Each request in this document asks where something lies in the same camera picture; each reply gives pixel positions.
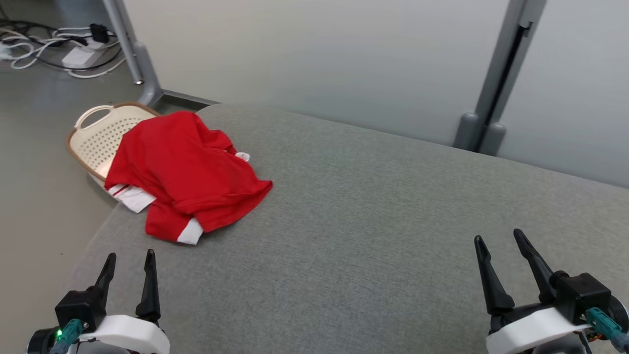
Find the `gray floor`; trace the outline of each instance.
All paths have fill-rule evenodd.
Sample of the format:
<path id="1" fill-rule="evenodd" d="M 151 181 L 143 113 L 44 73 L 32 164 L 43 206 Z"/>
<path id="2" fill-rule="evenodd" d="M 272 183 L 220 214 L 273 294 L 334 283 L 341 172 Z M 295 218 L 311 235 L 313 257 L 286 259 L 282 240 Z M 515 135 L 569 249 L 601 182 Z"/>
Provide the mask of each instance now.
<path id="1" fill-rule="evenodd" d="M 3 1 L 12 19 L 53 26 L 103 16 L 100 2 Z M 142 87 L 126 65 L 81 80 L 40 64 L 15 71 L 7 62 L 0 62 L 0 86 L 0 343 L 3 353 L 23 353 L 36 329 L 56 324 L 70 269 L 114 206 L 67 152 L 66 136 L 88 108 L 135 101 Z"/>

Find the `white wall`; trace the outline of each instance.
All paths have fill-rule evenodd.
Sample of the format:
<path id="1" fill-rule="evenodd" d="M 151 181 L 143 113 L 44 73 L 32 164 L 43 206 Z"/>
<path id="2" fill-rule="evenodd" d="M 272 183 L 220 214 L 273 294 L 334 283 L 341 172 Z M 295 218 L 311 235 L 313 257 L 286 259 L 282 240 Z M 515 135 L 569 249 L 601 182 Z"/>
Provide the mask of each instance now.
<path id="1" fill-rule="evenodd" d="M 165 89 L 451 144 L 506 0 L 125 0 Z"/>
<path id="2" fill-rule="evenodd" d="M 629 187 L 629 1 L 548 0 L 498 156 Z"/>

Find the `brown basket rim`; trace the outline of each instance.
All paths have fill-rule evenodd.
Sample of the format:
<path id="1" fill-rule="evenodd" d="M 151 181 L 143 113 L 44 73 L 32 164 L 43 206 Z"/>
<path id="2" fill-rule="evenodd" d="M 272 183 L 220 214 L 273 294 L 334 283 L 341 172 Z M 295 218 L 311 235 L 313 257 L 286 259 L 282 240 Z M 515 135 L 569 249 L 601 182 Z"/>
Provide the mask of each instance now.
<path id="1" fill-rule="evenodd" d="M 150 107 L 147 107 L 141 103 L 137 103 L 137 102 L 123 102 L 123 103 L 118 103 L 117 105 L 114 105 L 114 108 L 119 108 L 119 107 L 124 107 L 124 106 L 135 106 L 135 107 L 139 107 L 149 113 L 151 113 L 154 116 L 160 116 L 161 114 L 157 113 L 156 111 L 154 111 L 153 109 L 151 109 Z M 105 182 L 105 177 L 101 176 L 99 173 L 97 173 L 95 170 L 93 170 L 91 167 L 89 167 L 86 163 L 84 163 L 79 157 L 78 155 L 74 152 L 74 150 L 72 150 L 72 148 L 70 147 L 70 139 L 72 139 L 72 136 L 74 135 L 74 133 L 76 133 L 77 129 L 76 128 L 72 128 L 72 131 L 70 132 L 70 134 L 68 135 L 68 138 L 65 140 L 65 147 L 68 149 L 68 151 L 70 151 L 70 153 L 72 154 L 72 156 L 74 157 L 74 159 L 76 161 L 79 162 L 79 164 L 81 164 L 81 166 L 87 170 L 87 172 L 89 172 L 92 176 L 98 178 L 99 180 Z"/>

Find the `gray table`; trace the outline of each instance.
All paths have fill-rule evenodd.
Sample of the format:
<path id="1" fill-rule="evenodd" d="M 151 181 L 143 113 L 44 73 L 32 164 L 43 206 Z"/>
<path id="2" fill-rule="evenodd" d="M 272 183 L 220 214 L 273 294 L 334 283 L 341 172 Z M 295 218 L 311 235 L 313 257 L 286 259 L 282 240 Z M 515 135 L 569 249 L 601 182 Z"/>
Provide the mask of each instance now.
<path id="1" fill-rule="evenodd" d="M 133 314 L 153 248 L 172 353 L 482 353 L 475 235 L 516 304 L 537 299 L 515 227 L 554 270 L 587 271 L 629 302 L 628 190 L 268 108 L 199 115 L 274 189 L 197 246 L 147 236 L 119 205 L 69 284 L 92 284 L 116 252 L 108 311 Z"/>

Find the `beige plastic basket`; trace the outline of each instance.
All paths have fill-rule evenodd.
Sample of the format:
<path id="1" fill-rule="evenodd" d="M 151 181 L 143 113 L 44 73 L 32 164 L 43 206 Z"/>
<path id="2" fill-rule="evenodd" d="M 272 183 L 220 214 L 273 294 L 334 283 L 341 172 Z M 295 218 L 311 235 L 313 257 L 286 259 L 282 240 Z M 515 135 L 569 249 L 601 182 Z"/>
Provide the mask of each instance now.
<path id="1" fill-rule="evenodd" d="M 109 110 L 109 113 L 98 121 L 82 127 L 87 117 L 103 110 Z M 158 115 L 159 113 L 149 107 L 134 102 L 97 106 L 79 117 L 68 135 L 66 145 L 92 179 L 103 187 L 122 135 L 142 120 Z"/>

